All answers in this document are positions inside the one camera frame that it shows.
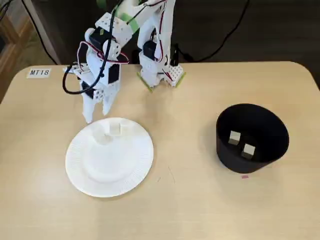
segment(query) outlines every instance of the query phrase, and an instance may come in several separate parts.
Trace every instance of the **black bucket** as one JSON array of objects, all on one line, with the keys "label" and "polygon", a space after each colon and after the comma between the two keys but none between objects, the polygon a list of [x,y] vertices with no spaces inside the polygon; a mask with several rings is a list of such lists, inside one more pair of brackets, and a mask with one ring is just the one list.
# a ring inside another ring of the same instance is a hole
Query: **black bucket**
[{"label": "black bucket", "polygon": [[[241,134],[237,144],[230,144],[231,131]],[[255,147],[250,159],[245,145]],[[247,174],[280,159],[288,150],[289,133],[273,112],[254,104],[237,104],[224,110],[216,122],[216,152],[230,170]]]}]

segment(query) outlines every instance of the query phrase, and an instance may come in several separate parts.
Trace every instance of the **table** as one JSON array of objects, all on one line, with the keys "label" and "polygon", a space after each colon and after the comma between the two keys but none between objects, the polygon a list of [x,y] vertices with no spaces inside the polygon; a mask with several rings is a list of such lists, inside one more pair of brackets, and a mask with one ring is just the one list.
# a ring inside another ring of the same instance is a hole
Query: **table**
[{"label": "table", "polygon": [[[67,177],[67,147],[86,122],[82,97],[62,90],[62,67],[50,78],[18,73],[0,105],[0,239],[320,239],[320,92],[309,71],[293,62],[183,67],[178,88],[163,82],[153,93],[138,66],[123,68],[108,116],[145,127],[155,157],[141,185],[109,199]],[[268,108],[290,134],[286,155],[249,178],[216,154],[216,119],[238,103]]]}]

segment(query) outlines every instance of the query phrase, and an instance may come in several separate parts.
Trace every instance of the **sticker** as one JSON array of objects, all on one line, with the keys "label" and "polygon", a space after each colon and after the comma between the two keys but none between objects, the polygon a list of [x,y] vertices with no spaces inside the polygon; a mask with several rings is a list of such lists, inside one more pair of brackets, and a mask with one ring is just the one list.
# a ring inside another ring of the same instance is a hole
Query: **sticker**
[{"label": "sticker", "polygon": [[46,79],[50,76],[51,68],[31,68],[27,79]]}]

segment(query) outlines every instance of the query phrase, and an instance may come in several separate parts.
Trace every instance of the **paper plate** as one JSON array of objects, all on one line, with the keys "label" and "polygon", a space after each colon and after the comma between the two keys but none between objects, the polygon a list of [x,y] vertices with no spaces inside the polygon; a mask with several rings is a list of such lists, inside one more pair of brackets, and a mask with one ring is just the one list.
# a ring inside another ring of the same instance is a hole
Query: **paper plate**
[{"label": "paper plate", "polygon": [[106,118],[75,136],[66,152],[65,169],[79,191],[110,198],[138,186],[153,159],[154,146],[142,126],[124,118]]}]

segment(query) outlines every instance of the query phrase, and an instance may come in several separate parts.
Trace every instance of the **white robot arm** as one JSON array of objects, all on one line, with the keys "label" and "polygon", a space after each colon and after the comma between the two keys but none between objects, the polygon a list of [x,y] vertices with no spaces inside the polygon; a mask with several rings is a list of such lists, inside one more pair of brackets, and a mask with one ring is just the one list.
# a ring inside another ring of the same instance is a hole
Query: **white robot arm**
[{"label": "white robot arm", "polygon": [[[92,121],[97,103],[103,102],[103,114],[108,114],[120,89],[121,65],[129,63],[121,49],[139,29],[137,45],[141,49],[141,79],[150,88],[157,86],[161,80],[175,87],[184,75],[180,65],[170,65],[176,0],[140,2],[120,1],[112,13],[105,13],[95,23],[95,28],[89,28],[84,35],[85,41],[79,47],[80,50],[83,44],[88,46],[87,64],[79,63],[78,60],[76,65],[69,66],[64,75],[63,89],[69,94],[81,94],[83,97],[83,116],[87,123]],[[68,72],[78,77],[80,91],[66,89]]]}]

